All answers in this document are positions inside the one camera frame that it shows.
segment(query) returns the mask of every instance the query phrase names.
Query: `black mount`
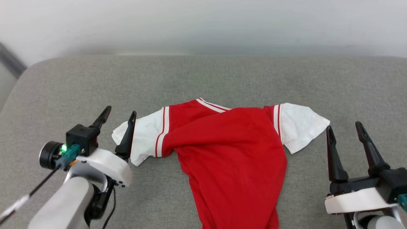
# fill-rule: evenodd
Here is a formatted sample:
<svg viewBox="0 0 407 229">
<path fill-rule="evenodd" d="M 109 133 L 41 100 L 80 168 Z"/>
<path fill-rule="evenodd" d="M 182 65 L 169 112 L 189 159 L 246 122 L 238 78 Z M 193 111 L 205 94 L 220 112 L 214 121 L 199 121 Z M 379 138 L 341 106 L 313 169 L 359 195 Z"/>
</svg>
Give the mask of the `black mount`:
<svg viewBox="0 0 407 229">
<path fill-rule="evenodd" d="M 362 123 L 357 121 L 355 125 L 359 141 L 365 148 L 369 164 L 369 176 L 349 179 L 336 150 L 336 138 L 332 127 L 328 126 L 326 128 L 326 142 L 329 180 L 331 181 L 330 193 L 340 195 L 376 187 L 387 203 L 396 203 L 398 195 L 407 193 L 407 170 L 405 168 L 390 169 L 389 164 L 383 160 Z"/>
<path fill-rule="evenodd" d="M 84 150 L 83 156 L 89 156 L 98 147 L 98 136 L 101 133 L 101 128 L 109 118 L 111 106 L 107 106 L 92 125 L 86 127 L 81 124 L 66 133 L 66 146 L 69 149 L 73 144 L 79 144 Z"/>
<path fill-rule="evenodd" d="M 110 195 L 112 194 L 115 183 L 116 181 L 112 180 L 110 177 L 107 176 L 107 191 L 95 192 L 93 199 L 89 205 L 90 208 L 89 214 L 91 219 L 97 220 L 102 218 L 103 214 L 105 213 L 107 203 L 109 202 L 109 198 Z"/>
<path fill-rule="evenodd" d="M 120 142 L 120 145 L 116 146 L 116 149 L 114 150 L 116 152 L 116 156 L 125 160 L 127 163 L 129 162 L 131 146 L 133 144 L 133 134 L 134 127 L 136 126 L 136 117 L 137 113 L 133 111 L 127 122 L 127 130 L 123 136 L 123 139 Z"/>
</svg>

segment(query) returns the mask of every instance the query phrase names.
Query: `white stripe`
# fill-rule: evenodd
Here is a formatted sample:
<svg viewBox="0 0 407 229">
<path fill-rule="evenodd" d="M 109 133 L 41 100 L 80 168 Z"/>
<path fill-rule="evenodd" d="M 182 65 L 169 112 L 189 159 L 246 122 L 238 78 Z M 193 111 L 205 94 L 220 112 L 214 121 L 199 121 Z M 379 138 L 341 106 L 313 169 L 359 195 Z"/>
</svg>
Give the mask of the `white stripe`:
<svg viewBox="0 0 407 229">
<path fill-rule="evenodd" d="M 21 199 L 17 200 L 13 205 L 7 208 L 1 215 L 0 218 L 3 219 L 6 216 L 12 214 L 13 211 L 18 211 L 27 201 L 30 199 L 30 195 L 25 195 Z"/>
<path fill-rule="evenodd" d="M 170 131 L 170 108 L 168 106 L 164 107 L 162 109 L 163 113 L 165 113 L 164 116 L 164 132 L 160 137 L 158 138 L 157 142 L 157 157 L 162 157 L 162 142 L 164 141 L 164 137 L 168 132 Z"/>
<path fill-rule="evenodd" d="M 220 108 L 222 108 L 222 109 L 231 110 L 230 108 L 227 108 L 227 107 L 224 107 L 224 106 L 220 106 L 220 105 L 218 105 L 218 104 L 214 104 L 214 103 L 207 102 L 207 101 L 205 101 L 203 98 L 200 98 L 200 99 L 202 99 L 202 100 L 203 100 L 204 102 L 206 102 L 206 103 L 212 104 L 212 105 L 217 106 L 217 107 L 220 107 Z"/>
<path fill-rule="evenodd" d="M 200 99 L 196 99 L 196 101 L 198 101 L 200 104 L 202 104 L 202 105 L 204 105 L 205 107 L 207 107 L 207 108 L 209 108 L 209 109 L 212 109 L 212 110 L 214 110 L 214 111 L 216 111 L 216 112 L 219 112 L 219 113 L 225 112 L 224 110 L 219 109 L 219 108 L 217 108 L 217 107 L 214 107 L 214 106 L 212 106 L 212 105 L 210 105 L 210 104 L 207 104 L 207 103 L 205 103 L 204 101 L 202 101 L 202 100 L 200 100 Z"/>
<path fill-rule="evenodd" d="M 283 132 L 282 132 L 282 104 L 278 105 L 280 107 L 280 113 L 278 114 L 279 120 L 280 120 L 280 140 L 283 142 Z"/>
<path fill-rule="evenodd" d="M 276 130 L 277 134 L 278 134 L 278 107 L 280 105 L 275 105 L 273 107 L 273 117 L 274 117 L 274 129 Z"/>
</svg>

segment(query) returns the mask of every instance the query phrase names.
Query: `white wall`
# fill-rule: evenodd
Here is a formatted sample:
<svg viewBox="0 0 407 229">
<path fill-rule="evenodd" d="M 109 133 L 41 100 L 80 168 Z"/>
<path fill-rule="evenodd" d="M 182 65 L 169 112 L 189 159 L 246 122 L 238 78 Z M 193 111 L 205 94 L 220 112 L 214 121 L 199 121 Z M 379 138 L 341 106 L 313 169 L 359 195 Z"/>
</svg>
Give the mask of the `white wall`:
<svg viewBox="0 0 407 229">
<path fill-rule="evenodd" d="M 0 112 L 16 82 L 17 78 L 0 62 Z"/>
<path fill-rule="evenodd" d="M 0 42 L 30 66 L 75 54 L 407 57 L 405 0 L 3 0 Z"/>
</svg>

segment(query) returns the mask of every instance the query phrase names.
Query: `white sleeve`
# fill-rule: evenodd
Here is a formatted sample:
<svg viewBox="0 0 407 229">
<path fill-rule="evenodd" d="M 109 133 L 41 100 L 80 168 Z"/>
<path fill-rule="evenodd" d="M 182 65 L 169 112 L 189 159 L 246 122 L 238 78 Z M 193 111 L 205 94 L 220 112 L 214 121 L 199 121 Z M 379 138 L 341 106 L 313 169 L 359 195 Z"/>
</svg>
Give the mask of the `white sleeve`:
<svg viewBox="0 0 407 229">
<path fill-rule="evenodd" d="M 291 154 L 307 146 L 330 123 L 306 106 L 283 103 L 279 108 L 281 142 Z"/>
<path fill-rule="evenodd" d="M 156 156 L 158 137 L 163 132 L 165 109 L 168 110 L 168 107 L 136 120 L 130 154 L 130 160 L 135 166 L 139 166 L 149 156 Z M 126 130 L 127 122 L 113 130 L 112 138 L 117 145 L 122 141 Z"/>
</svg>

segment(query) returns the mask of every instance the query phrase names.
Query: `green led light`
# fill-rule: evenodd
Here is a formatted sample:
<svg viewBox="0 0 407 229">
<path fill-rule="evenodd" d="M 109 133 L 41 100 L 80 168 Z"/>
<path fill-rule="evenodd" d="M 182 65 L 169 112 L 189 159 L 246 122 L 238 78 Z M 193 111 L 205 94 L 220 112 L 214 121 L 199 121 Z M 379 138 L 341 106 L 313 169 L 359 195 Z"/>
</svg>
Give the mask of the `green led light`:
<svg viewBox="0 0 407 229">
<path fill-rule="evenodd" d="M 65 153 L 66 152 L 66 144 L 63 144 L 61 147 L 61 152 Z"/>
</svg>

